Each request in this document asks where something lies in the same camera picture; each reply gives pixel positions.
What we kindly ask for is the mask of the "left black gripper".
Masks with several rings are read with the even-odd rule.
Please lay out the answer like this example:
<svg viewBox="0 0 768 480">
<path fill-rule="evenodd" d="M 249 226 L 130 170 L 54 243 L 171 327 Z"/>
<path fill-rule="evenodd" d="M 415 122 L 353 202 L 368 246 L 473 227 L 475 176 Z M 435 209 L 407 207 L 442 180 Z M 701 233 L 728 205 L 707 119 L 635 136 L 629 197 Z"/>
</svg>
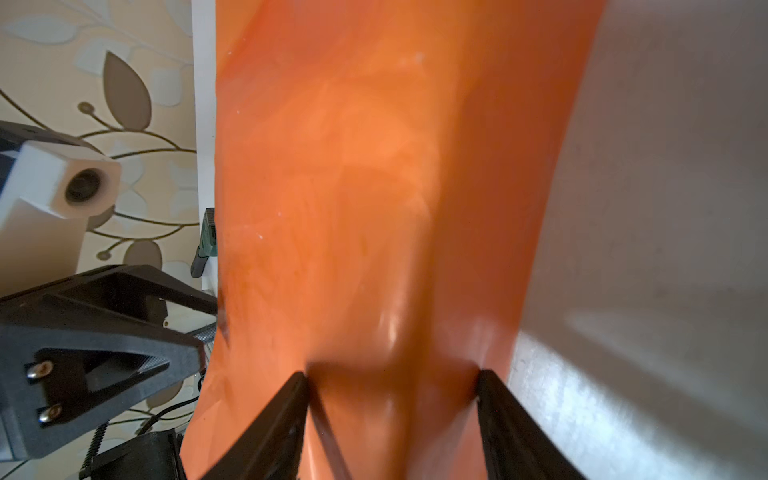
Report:
<svg viewBox="0 0 768 480">
<path fill-rule="evenodd" d="M 216 297 L 149 265 L 1 299 L 2 461 L 43 458 L 203 368 L 200 340 L 128 316 L 145 314 L 149 298 L 218 311 Z"/>
</svg>

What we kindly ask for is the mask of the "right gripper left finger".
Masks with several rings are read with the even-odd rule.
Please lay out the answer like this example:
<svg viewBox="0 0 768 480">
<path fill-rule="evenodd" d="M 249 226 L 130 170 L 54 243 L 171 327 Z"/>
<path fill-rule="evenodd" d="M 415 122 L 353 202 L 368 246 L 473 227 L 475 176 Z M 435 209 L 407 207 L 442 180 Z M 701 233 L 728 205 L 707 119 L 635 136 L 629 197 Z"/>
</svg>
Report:
<svg viewBox="0 0 768 480">
<path fill-rule="evenodd" d="M 297 371 L 203 479 L 296 479 L 309 403 L 309 381 Z"/>
</svg>

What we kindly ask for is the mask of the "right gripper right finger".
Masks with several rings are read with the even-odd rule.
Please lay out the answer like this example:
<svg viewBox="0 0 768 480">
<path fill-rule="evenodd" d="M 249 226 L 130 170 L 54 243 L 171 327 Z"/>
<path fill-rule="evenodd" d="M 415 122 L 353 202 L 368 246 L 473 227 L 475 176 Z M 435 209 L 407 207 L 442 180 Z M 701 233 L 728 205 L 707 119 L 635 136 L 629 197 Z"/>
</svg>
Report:
<svg viewBox="0 0 768 480">
<path fill-rule="evenodd" d="M 494 371 L 479 372 L 476 396 L 490 479 L 584 479 Z"/>
</svg>

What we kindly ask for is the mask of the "yellow orange wrapping paper sheet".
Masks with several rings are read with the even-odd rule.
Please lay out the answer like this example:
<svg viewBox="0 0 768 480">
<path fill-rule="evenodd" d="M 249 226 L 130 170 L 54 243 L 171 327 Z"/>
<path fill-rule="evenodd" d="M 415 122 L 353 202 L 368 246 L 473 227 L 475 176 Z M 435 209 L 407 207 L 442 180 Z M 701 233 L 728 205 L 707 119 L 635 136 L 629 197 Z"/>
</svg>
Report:
<svg viewBox="0 0 768 480">
<path fill-rule="evenodd" d="M 600 1 L 220 1 L 200 479 L 295 372 L 303 479 L 482 479 Z"/>
</svg>

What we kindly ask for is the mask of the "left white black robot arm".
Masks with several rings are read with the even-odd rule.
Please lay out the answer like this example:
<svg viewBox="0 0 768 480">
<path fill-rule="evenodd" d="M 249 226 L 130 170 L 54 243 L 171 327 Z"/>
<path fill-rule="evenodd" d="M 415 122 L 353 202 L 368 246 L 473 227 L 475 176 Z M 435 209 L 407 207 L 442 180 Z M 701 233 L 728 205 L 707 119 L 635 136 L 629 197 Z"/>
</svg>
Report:
<svg viewBox="0 0 768 480">
<path fill-rule="evenodd" d="M 167 307 L 215 297 L 148 265 L 113 265 L 1 300 L 1 458 L 41 459 L 83 434 L 83 479 L 180 479 L 180 437 L 152 420 L 103 450 L 109 422 L 199 372 L 203 341 L 168 329 Z"/>
</svg>

